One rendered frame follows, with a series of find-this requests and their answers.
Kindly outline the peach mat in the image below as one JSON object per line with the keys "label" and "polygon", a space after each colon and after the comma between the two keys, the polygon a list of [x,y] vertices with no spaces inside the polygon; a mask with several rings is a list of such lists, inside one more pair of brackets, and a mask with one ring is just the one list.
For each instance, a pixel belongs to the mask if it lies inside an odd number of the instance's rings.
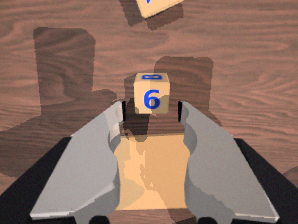
{"label": "peach mat", "polygon": [[184,180],[190,152],[184,133],[120,136],[116,210],[187,208]]}

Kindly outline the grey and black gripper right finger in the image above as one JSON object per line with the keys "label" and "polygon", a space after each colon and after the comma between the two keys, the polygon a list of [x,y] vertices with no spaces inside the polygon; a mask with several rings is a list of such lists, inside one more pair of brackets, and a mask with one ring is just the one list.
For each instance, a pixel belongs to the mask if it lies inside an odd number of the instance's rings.
{"label": "grey and black gripper right finger", "polygon": [[298,224],[298,188],[243,139],[186,101],[178,122],[190,155],[184,195],[196,216],[218,224]]}

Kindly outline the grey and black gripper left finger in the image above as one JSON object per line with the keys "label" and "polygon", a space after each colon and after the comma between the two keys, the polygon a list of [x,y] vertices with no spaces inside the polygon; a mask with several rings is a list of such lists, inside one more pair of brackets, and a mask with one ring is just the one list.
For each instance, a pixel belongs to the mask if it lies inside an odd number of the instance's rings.
{"label": "grey and black gripper left finger", "polygon": [[120,202],[118,159],[126,102],[64,137],[0,195],[0,224],[88,224]]}

